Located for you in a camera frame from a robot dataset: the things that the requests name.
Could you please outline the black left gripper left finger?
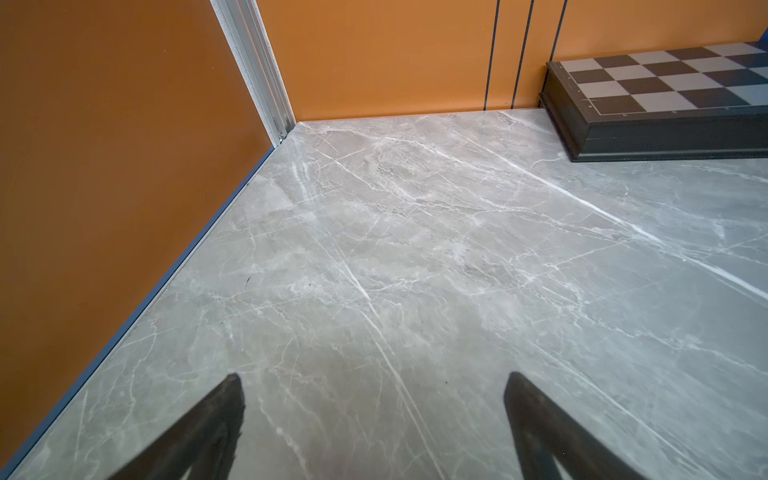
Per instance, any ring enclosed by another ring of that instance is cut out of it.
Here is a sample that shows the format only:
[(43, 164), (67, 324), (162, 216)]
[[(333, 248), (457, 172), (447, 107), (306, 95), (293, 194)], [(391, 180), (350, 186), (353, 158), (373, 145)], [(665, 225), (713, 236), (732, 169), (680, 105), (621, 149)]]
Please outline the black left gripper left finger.
[(227, 375), (113, 479), (226, 479), (244, 420), (239, 375)]

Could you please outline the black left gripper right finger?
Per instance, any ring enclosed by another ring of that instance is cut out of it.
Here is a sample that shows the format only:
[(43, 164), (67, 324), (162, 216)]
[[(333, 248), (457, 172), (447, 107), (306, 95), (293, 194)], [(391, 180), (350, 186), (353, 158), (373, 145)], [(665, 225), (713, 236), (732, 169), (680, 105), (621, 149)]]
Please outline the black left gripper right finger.
[(520, 372), (509, 375), (504, 406), (525, 479), (641, 479), (638, 471)]

